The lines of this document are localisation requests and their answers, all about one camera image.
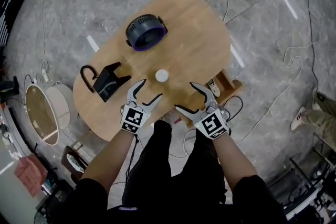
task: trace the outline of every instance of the black fan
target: black fan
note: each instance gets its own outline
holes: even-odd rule
[[[135,18],[126,28],[127,44],[136,51],[144,51],[158,44],[167,34],[160,17],[145,14]]]

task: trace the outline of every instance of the khaki pants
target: khaki pants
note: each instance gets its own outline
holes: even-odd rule
[[[306,110],[302,113],[304,123],[312,124],[323,131],[323,137],[336,147],[336,102],[325,99],[321,101],[314,96],[323,111]]]

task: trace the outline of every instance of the gray marble floor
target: gray marble floor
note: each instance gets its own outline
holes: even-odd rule
[[[10,63],[9,75],[17,75],[22,86],[25,74],[35,72],[39,77],[40,63],[43,60],[43,20],[48,74],[53,81],[62,81],[72,88],[80,67],[94,54],[86,37],[91,35],[98,46],[101,46],[128,16],[148,1],[25,0],[5,48],[5,55]],[[223,18],[227,0],[206,1]],[[312,144],[312,129],[306,126],[295,132],[289,129],[290,121],[300,106],[311,105],[311,90],[316,81],[311,71],[311,47],[290,50],[287,53],[286,63],[289,64],[296,56],[300,56],[302,68],[298,58],[291,68],[284,66],[286,48],[305,46],[310,40],[307,0],[288,1],[296,12],[297,19],[293,17],[284,0],[230,0],[225,21],[233,46],[244,63],[244,67],[241,67],[233,58],[231,69],[228,70],[232,77],[239,79],[244,85],[239,94],[244,101],[244,108],[229,123],[233,130],[232,137],[239,142],[247,135],[239,143],[239,147],[265,180],[270,180],[287,169],[290,156],[297,161],[301,160]],[[315,45],[314,70],[319,78],[319,91],[330,98],[336,98],[335,1],[310,0],[311,11],[316,16],[312,20],[313,38],[314,41],[320,39]],[[300,70],[299,77],[292,83]],[[24,109],[19,103],[14,103],[13,106],[23,132],[35,144],[38,141],[28,124]],[[239,108],[239,100],[232,99],[227,108],[235,113]],[[39,142],[38,151],[59,168],[60,176],[69,181],[69,174],[60,165],[62,150],[87,130],[88,127],[79,117],[75,124],[60,134],[60,141],[56,146]],[[143,146],[151,131],[149,127],[140,135]],[[172,155],[185,155],[182,142],[186,132],[184,123],[174,126]],[[187,151],[192,149],[192,141],[186,144]],[[93,135],[88,136],[83,144],[82,154],[90,160],[100,152],[106,142]],[[141,147],[137,148],[134,162],[141,150]],[[120,180],[124,180],[129,157],[118,177]],[[181,171],[186,158],[170,156],[169,161],[174,175]],[[112,187],[109,207],[120,204],[122,192],[123,184]]]

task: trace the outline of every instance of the white sneaker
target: white sneaker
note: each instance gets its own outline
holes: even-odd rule
[[[290,124],[290,129],[292,131],[294,131],[298,126],[304,124],[304,122],[302,120],[302,112],[303,111],[306,111],[306,109],[304,107],[301,107],[298,114],[296,114],[296,116],[292,120],[292,123]]]
[[[317,104],[316,102],[316,99],[314,98],[314,96],[316,95],[316,92],[317,92],[317,88],[314,88],[313,89],[313,103],[311,104],[311,107],[313,110],[319,110],[319,111],[322,111],[321,107],[319,106],[319,104]]]

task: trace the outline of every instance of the wooden table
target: wooden table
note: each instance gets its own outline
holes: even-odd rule
[[[126,44],[125,30],[133,19],[143,14],[160,16],[168,34],[155,47],[137,52]],[[192,104],[202,108],[203,97],[195,93],[189,82],[205,84],[228,67],[230,37],[225,24],[204,0],[153,0],[126,21],[96,52],[89,65],[99,74],[105,66],[118,61],[121,66],[115,71],[116,75],[131,75],[132,79],[122,85],[106,103],[97,93],[89,91],[80,75],[73,85],[73,99],[79,114],[94,133],[107,141],[120,129],[120,106],[125,103],[129,87],[139,80],[147,79],[137,95],[139,102],[149,102],[157,94],[163,93],[162,100],[153,110],[147,124],[158,120],[174,108],[174,104]],[[155,72],[159,69],[169,72],[167,82],[156,81]],[[84,74],[93,85],[90,70],[86,69]],[[222,96],[220,102],[241,85],[237,81],[228,83],[232,89]]]

